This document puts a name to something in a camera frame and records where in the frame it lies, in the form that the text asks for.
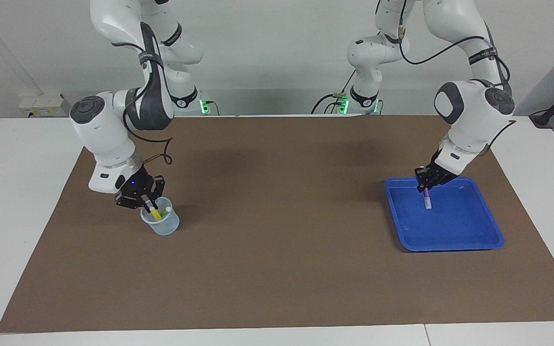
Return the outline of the blue plastic tray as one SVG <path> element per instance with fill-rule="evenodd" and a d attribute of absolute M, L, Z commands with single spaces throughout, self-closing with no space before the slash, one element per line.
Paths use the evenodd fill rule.
<path fill-rule="evenodd" d="M 491 250 L 505 244 L 479 186 L 469 177 L 433 188 L 429 210 L 413 177 L 387 179 L 384 189 L 398 239 L 407 250 Z"/>

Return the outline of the clear plastic cup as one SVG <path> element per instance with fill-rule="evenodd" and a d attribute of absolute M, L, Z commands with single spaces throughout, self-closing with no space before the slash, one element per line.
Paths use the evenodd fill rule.
<path fill-rule="evenodd" d="M 150 212 L 147 212 L 145 208 L 141 208 L 140 217 L 157 235 L 165 236 L 173 234 L 178 229 L 180 219 L 172 206 L 172 202 L 165 197 L 160 197 L 158 204 L 160 206 L 157 209 L 159 212 L 166 206 L 171 206 L 172 212 L 167 217 L 162 218 L 161 221 L 156 222 Z"/>

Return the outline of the brown table mat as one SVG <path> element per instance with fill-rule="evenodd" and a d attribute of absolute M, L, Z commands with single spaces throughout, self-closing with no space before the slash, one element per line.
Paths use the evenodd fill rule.
<path fill-rule="evenodd" d="M 437 116 L 178 118 L 156 235 L 88 188 L 81 152 L 0 333 L 554 321 L 554 259 L 493 154 L 466 169 L 505 245 L 413 253 L 385 190 L 428 162 Z"/>

